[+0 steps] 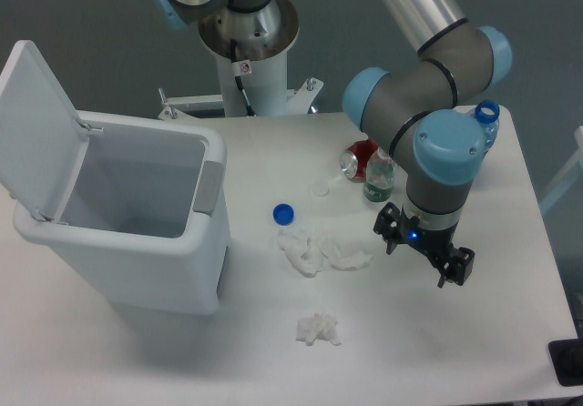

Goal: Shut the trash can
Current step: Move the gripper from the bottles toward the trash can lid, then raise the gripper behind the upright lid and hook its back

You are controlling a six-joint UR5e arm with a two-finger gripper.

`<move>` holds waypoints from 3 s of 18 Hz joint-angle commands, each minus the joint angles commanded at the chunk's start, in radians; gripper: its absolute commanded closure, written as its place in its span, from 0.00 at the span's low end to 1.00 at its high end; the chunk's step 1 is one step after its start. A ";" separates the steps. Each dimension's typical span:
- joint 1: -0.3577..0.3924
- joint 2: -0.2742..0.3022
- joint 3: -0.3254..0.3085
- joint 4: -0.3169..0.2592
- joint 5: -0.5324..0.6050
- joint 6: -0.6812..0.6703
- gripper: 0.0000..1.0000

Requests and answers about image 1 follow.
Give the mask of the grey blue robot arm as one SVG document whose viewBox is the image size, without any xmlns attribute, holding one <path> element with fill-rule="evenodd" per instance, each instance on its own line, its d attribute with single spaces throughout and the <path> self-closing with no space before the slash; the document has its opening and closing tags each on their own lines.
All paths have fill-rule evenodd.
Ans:
<svg viewBox="0 0 583 406">
<path fill-rule="evenodd" d="M 503 79 L 512 49 L 494 27 L 472 26 L 455 0 L 384 0 L 419 56 L 403 76 L 377 68 L 356 75 L 343 94 L 352 122 L 406 175 L 402 206 L 387 205 L 374 231 L 389 249 L 405 244 L 426 256 L 440 280 L 461 285 L 475 254 L 453 236 L 489 144 L 478 116 L 457 105 Z M 282 115 L 285 84 L 260 62 L 284 56 L 299 32 L 288 0 L 159 0 L 176 25 L 197 24 L 220 71 L 224 112 L 231 117 Z"/>
</svg>

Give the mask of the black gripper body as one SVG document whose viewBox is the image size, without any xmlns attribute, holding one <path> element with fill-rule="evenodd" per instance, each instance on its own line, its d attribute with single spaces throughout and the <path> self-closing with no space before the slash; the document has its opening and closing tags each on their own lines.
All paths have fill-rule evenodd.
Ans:
<svg viewBox="0 0 583 406">
<path fill-rule="evenodd" d="M 457 225 L 444 229 L 423 228 L 417 216 L 408 216 L 403 210 L 397 223 L 398 243 L 426 256 L 430 261 L 445 263 L 452 257 L 453 237 Z"/>
</svg>

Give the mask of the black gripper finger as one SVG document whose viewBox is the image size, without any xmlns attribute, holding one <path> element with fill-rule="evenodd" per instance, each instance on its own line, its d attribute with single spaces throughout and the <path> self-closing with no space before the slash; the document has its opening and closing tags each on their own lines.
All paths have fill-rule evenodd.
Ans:
<svg viewBox="0 0 583 406">
<path fill-rule="evenodd" d="M 400 209 L 392 202 L 386 203 L 377 214 L 373 232 L 382 237 L 387 254 L 392 254 L 396 247 L 403 243 L 399 223 Z"/>
<path fill-rule="evenodd" d="M 472 273 L 475 252 L 471 249 L 450 246 L 445 253 L 434 256 L 434 267 L 439 271 L 437 287 L 442 288 L 446 282 L 463 286 Z"/>
</svg>

